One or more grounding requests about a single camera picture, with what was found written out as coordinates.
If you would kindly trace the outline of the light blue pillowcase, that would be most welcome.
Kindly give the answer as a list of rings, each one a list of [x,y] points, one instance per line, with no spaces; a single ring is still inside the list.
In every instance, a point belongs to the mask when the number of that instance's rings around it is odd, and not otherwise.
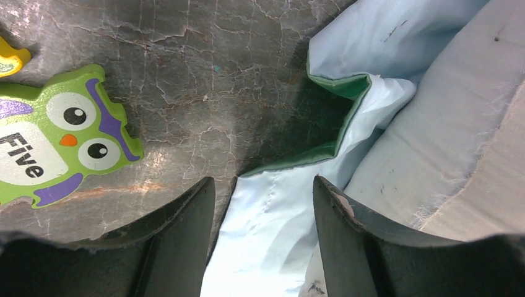
[[[201,296],[327,296],[313,207],[346,186],[430,64],[484,1],[357,1],[309,40],[308,78],[352,102],[335,140],[241,175]]]

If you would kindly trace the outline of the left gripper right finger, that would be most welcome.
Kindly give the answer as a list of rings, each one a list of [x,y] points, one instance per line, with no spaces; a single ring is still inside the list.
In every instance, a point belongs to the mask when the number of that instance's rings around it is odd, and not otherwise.
[[[329,296],[523,296],[524,236],[461,242],[411,229],[322,176],[313,204]]]

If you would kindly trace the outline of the white pillow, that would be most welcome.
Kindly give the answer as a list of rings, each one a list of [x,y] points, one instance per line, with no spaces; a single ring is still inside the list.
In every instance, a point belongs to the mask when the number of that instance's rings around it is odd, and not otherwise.
[[[476,13],[341,191],[442,238],[524,236],[523,1]]]

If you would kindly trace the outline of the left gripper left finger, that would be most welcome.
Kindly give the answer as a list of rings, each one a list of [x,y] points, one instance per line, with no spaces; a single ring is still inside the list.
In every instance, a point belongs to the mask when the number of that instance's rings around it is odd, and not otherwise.
[[[199,296],[215,207],[206,177],[96,240],[1,233],[2,296]]]

